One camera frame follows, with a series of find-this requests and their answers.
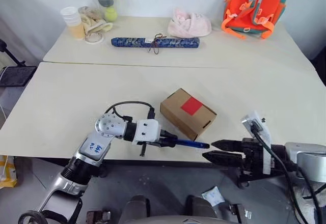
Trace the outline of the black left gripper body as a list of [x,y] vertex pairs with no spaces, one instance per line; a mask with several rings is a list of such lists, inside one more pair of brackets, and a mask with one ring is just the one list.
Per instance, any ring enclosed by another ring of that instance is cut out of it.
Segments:
[[150,146],[155,146],[155,147],[167,147],[168,146],[168,143],[165,142],[165,139],[167,137],[165,137],[165,131],[164,130],[161,130],[160,134],[159,134],[159,137],[154,139],[153,141],[140,141],[139,142],[139,146],[141,146],[141,152],[140,152],[140,156],[141,157],[144,157],[145,156],[145,153],[146,153],[146,149],[147,149],[147,146],[150,145]]

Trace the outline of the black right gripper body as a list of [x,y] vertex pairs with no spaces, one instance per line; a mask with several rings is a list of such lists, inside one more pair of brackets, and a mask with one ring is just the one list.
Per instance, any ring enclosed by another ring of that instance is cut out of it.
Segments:
[[237,178],[237,186],[246,188],[252,181],[270,178],[271,175],[263,173],[263,147],[258,141],[255,138],[243,138],[241,146],[245,158]]

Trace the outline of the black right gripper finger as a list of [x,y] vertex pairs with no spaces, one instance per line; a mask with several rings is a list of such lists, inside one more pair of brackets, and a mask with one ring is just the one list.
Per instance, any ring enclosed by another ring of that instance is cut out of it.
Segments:
[[209,162],[224,167],[243,167],[243,159],[241,154],[234,154],[222,151],[205,152],[202,156]]
[[212,146],[227,152],[243,152],[242,141],[222,139],[211,143]]

